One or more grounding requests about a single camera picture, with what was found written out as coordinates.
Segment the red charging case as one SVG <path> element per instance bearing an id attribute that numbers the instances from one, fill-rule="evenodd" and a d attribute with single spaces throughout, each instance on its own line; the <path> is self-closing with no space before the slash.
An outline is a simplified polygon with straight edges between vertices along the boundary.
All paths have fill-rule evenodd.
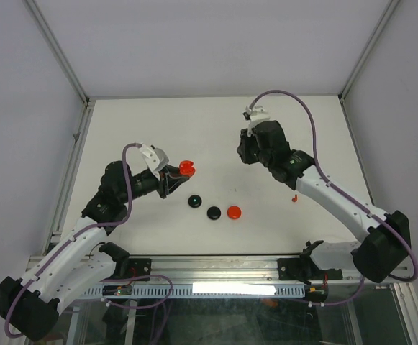
<path id="1" fill-rule="evenodd" d="M 183 160 L 179 164 L 179 172 L 183 176 L 191 178 L 196 173 L 194 163 L 190 160 Z"/>
<path id="2" fill-rule="evenodd" d="M 230 206 L 227 209 L 227 216 L 232 220 L 239 219 L 242 216 L 242 210 L 239 206 Z"/>

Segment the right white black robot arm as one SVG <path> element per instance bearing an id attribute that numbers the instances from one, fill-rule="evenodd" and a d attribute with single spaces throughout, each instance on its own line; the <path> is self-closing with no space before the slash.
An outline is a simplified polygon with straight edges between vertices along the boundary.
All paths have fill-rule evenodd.
<path id="1" fill-rule="evenodd" d="M 407 258 L 411 244 L 409 219 L 357 200 L 329 177 L 322 177 L 315 159 L 291 149 L 277 121 L 242 129 L 237 153 L 243 163 L 260 163 L 280 183 L 312 199 L 340 221 L 354 241 L 307 242 L 300 269 L 308 278 L 327 270 L 357 270 L 372 282 L 383 282 Z"/>

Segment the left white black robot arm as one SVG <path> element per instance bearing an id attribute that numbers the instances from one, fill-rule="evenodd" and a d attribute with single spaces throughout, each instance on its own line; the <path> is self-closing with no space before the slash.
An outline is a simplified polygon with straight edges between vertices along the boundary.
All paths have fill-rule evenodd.
<path id="1" fill-rule="evenodd" d="M 89 287 L 109 278 L 124 279 L 129 254 L 107 237 L 127 221 L 130 201 L 157 192 L 166 198 L 194 175 L 190 160 L 133 175 L 122 161 L 108 164 L 100 186 L 70 234 L 19 279 L 0 283 L 0 315 L 9 338 L 44 338 L 61 313 Z"/>

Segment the black earbud charging case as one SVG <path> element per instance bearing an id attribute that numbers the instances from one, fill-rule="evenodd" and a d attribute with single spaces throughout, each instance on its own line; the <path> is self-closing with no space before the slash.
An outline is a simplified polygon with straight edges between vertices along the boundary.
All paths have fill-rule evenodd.
<path id="1" fill-rule="evenodd" d="M 220 208 L 218 208 L 216 206 L 211 206 L 207 209 L 206 215 L 211 220 L 217 220 L 221 217 L 222 212 L 221 212 Z"/>

